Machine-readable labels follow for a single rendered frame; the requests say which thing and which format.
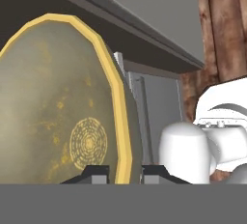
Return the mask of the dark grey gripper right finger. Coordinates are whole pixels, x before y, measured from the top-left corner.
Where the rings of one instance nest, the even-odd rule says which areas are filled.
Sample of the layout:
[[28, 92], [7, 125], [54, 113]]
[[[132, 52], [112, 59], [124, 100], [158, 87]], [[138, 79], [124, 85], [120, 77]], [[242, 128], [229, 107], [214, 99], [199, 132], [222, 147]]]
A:
[[142, 184], [188, 184], [169, 174], [163, 165], [143, 165]]

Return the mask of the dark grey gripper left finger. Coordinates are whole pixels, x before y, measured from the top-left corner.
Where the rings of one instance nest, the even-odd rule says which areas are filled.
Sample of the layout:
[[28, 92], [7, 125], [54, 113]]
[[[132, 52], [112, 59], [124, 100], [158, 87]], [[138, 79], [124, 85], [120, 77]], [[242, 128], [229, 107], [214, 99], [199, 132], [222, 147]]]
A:
[[80, 175], [64, 181], [64, 184], [108, 184], [110, 182], [109, 172], [108, 165], [87, 165]]

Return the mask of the grey cabinet door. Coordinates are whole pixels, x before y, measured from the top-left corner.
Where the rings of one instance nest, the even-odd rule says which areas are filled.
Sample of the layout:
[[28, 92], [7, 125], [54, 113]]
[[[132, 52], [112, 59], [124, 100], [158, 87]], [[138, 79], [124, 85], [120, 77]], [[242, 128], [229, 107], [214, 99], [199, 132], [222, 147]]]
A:
[[177, 74], [126, 61], [115, 52], [136, 100], [143, 143], [143, 162], [158, 162], [161, 132], [166, 125], [184, 120], [180, 80]]

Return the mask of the olive bowl with yellow rim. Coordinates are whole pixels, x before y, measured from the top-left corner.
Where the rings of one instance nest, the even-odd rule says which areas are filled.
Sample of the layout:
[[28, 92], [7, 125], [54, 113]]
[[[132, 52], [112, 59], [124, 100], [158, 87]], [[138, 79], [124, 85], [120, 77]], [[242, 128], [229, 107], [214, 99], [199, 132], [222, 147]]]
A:
[[0, 50], [0, 183], [61, 183], [89, 166], [137, 183], [136, 101], [101, 36], [68, 14], [23, 25]]

